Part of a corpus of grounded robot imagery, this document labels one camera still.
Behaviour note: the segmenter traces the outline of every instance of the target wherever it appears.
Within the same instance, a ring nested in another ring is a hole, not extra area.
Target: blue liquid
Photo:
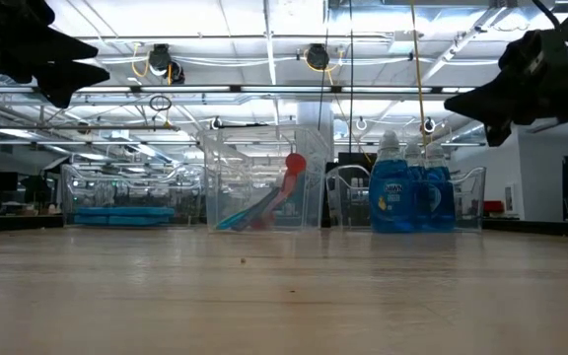
[[[429,228],[438,232],[450,232],[455,228],[455,197],[451,174],[446,167],[427,169],[431,219]]]
[[[412,210],[413,227],[416,230],[427,229],[431,222],[431,202],[429,198],[429,184],[424,167],[409,167],[413,178],[413,194],[415,208]]]
[[[412,180],[404,160],[376,162],[370,180],[370,217],[374,232],[414,231]]]

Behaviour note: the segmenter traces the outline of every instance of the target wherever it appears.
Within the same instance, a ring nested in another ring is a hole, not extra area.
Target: dish soap bottle
[[[455,197],[444,149],[439,144],[430,144],[426,147],[426,158],[431,204],[430,227],[435,231],[450,232],[455,227]]]
[[[413,231],[412,176],[400,152],[398,138],[392,130],[386,131],[381,139],[378,159],[372,168],[369,197],[374,232]]]
[[[413,227],[424,230],[428,227],[431,218],[431,203],[429,201],[429,185],[426,177],[426,168],[422,157],[422,148],[415,143],[409,143],[404,149],[404,160],[411,172],[413,194],[415,198],[412,210]]]

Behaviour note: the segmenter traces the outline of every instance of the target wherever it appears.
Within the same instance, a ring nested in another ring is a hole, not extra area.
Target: red object
[[[483,201],[483,212],[503,213],[505,206],[502,201]]]
[[[306,169],[306,159],[297,153],[291,153],[286,157],[286,173],[282,181],[280,192],[271,200],[271,202],[264,208],[261,217],[251,223],[254,229],[264,229],[270,225],[275,216],[272,211],[277,205],[287,199],[295,190],[297,184],[297,175]]]

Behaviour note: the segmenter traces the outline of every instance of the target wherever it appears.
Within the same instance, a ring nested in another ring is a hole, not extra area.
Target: wooden table surface
[[[0,233],[0,354],[568,355],[568,239]]]

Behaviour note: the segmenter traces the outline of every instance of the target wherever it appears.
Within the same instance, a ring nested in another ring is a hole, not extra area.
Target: transparent plastic container
[[[320,227],[329,150],[315,128],[225,128],[201,132],[199,141],[205,153],[210,231],[300,231]],[[259,155],[250,157],[249,151],[255,149],[251,143],[258,141]],[[306,167],[291,183],[287,177],[285,180],[286,159],[293,153],[304,158]],[[286,186],[292,188],[289,193],[284,192]]]
[[[368,185],[358,186],[347,181],[349,171],[369,174],[359,166],[343,166],[326,174],[326,190],[332,226],[341,230],[371,230]],[[475,168],[467,174],[451,176],[454,186],[456,231],[480,232],[483,220],[485,168]]]
[[[151,227],[205,222],[202,167],[166,167],[156,175],[127,174],[128,168],[86,168],[65,165],[61,169],[66,225]]]
[[[330,224],[340,229],[370,229],[370,173],[361,166],[336,167],[325,176]]]

